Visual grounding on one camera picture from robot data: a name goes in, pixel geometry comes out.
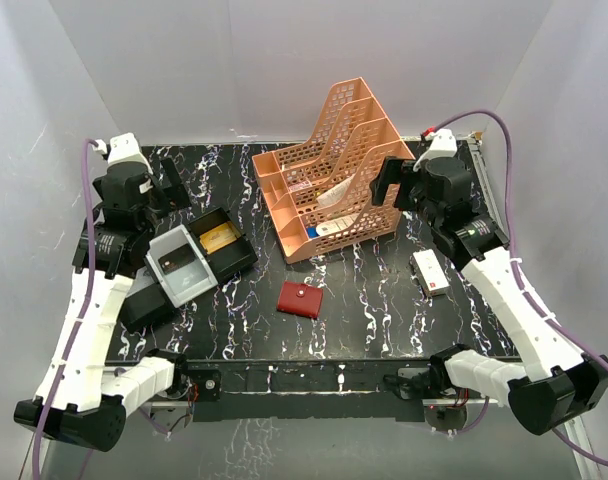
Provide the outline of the red leather card holder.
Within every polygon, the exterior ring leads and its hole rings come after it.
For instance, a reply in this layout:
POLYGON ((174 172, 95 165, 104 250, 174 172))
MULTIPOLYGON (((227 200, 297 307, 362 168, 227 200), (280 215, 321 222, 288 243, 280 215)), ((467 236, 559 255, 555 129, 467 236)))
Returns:
POLYGON ((285 281, 277 301, 277 310, 300 317, 317 319, 324 290, 305 283, 285 281))

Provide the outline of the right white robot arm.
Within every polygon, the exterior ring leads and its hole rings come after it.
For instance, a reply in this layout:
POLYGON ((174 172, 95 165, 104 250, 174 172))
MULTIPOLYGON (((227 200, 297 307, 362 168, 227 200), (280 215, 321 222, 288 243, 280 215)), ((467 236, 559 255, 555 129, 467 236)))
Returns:
POLYGON ((519 353, 506 363, 456 344, 431 356, 426 372, 396 384, 408 391, 468 389, 510 407, 530 433, 542 435, 593 408, 608 388, 608 359, 562 334, 553 314, 535 307, 535 292, 519 279, 518 261, 498 224, 472 203, 472 174, 457 146, 439 131, 417 160, 388 155, 370 183, 382 206, 391 186, 400 211, 414 211, 430 227, 438 251, 472 284, 519 353))

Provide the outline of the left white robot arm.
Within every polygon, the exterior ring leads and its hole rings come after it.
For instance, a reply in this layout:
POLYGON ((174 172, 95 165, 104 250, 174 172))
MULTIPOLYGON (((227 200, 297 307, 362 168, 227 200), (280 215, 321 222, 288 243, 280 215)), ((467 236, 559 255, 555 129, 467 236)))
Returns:
POLYGON ((41 384, 17 403, 14 420, 38 439, 107 452, 128 416, 157 394, 181 388, 185 355, 158 348, 109 381, 103 374, 120 310, 156 226, 188 201, 160 186, 134 134, 89 140, 85 148, 106 160, 107 171, 95 180, 82 172, 86 219, 65 320, 41 384))

